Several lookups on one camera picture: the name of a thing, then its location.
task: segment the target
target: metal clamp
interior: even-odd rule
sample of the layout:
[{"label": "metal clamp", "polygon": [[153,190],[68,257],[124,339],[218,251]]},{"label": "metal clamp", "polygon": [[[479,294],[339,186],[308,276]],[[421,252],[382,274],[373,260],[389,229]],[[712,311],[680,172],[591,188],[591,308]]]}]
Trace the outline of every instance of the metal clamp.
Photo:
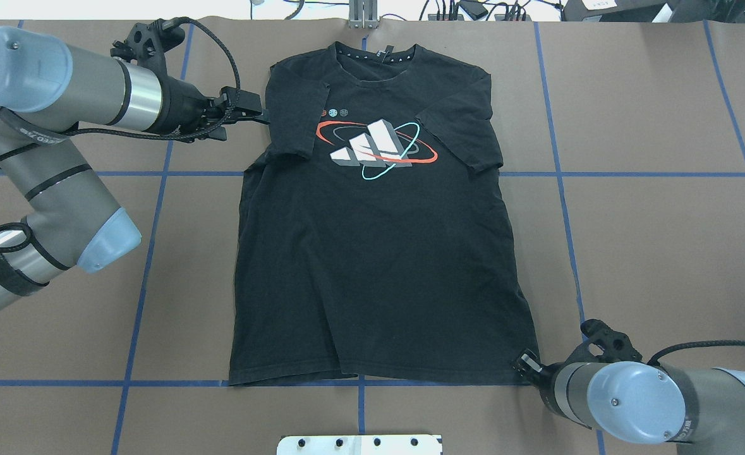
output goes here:
[{"label": "metal clamp", "polygon": [[378,0],[349,0],[350,28],[378,28]]}]

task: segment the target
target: black band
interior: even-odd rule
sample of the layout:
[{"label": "black band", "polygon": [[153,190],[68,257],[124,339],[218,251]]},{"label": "black band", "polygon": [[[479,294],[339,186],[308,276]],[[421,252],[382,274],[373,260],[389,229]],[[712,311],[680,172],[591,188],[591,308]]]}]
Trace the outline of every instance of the black band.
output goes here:
[{"label": "black band", "polygon": [[44,146],[51,146],[65,141],[69,136],[41,128],[18,116],[6,107],[0,106],[0,119],[12,129],[25,135],[30,141]]},{"label": "black band", "polygon": [[21,273],[20,270],[12,268],[10,262],[3,254],[0,254],[0,286],[8,290],[11,294],[20,297],[27,297],[46,288],[49,283],[41,284],[29,279],[28,276]]},{"label": "black band", "polygon": [[130,92],[132,90],[132,83],[130,81],[130,73],[128,72],[128,67],[122,63],[122,61],[117,60],[117,63],[120,64],[120,67],[122,68],[122,74],[124,75],[124,97],[122,99],[122,107],[120,107],[120,112],[115,116],[115,118],[106,123],[106,126],[113,126],[114,124],[118,124],[119,121],[122,120],[124,113],[128,112],[128,106],[130,106]]},{"label": "black band", "polygon": [[[27,224],[27,217],[26,216],[23,217],[21,219],[21,222],[23,222],[24,224]],[[32,238],[30,238],[29,245],[32,245],[32,248],[35,248],[35,250],[38,251],[38,253],[44,257],[44,259],[46,259],[46,262],[49,262],[49,264],[52,264],[52,267],[57,268],[58,270],[63,270],[63,271],[67,271],[71,268],[68,265],[63,265],[62,262],[58,261],[58,259],[55,259],[54,256],[49,254],[49,251],[46,251],[46,248],[44,248],[44,246],[40,244],[40,242],[38,241],[37,238],[35,238],[35,236],[32,236]]]},{"label": "black band", "polygon": [[674,442],[689,441],[695,429],[698,428],[698,413],[700,411],[698,393],[695,391],[693,381],[689,379],[684,371],[678,368],[668,368],[664,371],[667,372],[667,375],[670,375],[670,379],[675,382],[675,385],[678,385],[681,394],[684,396],[684,405],[686,406],[684,423],[681,425],[678,434],[669,440]]},{"label": "black band", "polygon": [[43,193],[51,187],[52,185],[55,185],[56,183],[60,181],[64,181],[64,179],[70,178],[71,176],[74,176],[78,173],[83,173],[88,170],[91,170],[91,166],[88,164],[80,164],[80,166],[72,167],[71,169],[67,169],[63,171],[62,173],[59,173],[57,176],[54,176],[51,179],[47,179],[47,181],[41,182],[41,184],[37,185],[32,190],[29,190],[24,197],[27,199],[27,201],[31,201],[32,198],[35,198],[38,194]]}]

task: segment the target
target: adidas logo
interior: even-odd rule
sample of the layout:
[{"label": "adidas logo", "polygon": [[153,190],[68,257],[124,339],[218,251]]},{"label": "adidas logo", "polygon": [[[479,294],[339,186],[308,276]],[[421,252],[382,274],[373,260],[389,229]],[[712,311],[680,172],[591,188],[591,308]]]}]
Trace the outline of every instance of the adidas logo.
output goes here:
[{"label": "adidas logo", "polygon": [[403,144],[395,129],[383,119],[366,127],[369,133],[362,133],[349,139],[349,146],[341,147],[330,154],[330,158],[340,166],[366,167],[411,167],[405,158]]}]

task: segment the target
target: shirt neckline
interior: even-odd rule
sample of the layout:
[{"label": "shirt neckline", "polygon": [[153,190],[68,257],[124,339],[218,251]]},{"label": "shirt neckline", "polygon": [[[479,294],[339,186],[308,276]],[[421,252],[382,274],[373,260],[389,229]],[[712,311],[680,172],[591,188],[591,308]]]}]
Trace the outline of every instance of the shirt neckline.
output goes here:
[{"label": "shirt neckline", "polygon": [[394,75],[392,78],[386,78],[386,80],[360,80],[359,78],[348,72],[346,69],[344,69],[344,66],[339,61],[339,57],[350,56],[352,58],[358,58],[359,60],[375,58],[380,60],[380,56],[376,55],[376,52],[367,52],[361,49],[354,49],[338,41],[330,44],[326,51],[331,65],[334,67],[335,70],[337,70],[341,77],[361,87],[381,87],[393,83],[398,83],[401,80],[404,80],[410,74],[415,72],[413,70],[413,67],[416,63],[421,61],[423,55],[422,46],[420,44],[413,44],[409,49],[405,49],[400,52],[393,52],[386,57],[388,63],[390,61],[391,63],[400,64],[405,63],[405,61],[409,61],[406,64],[405,69],[402,70],[400,73]]}]

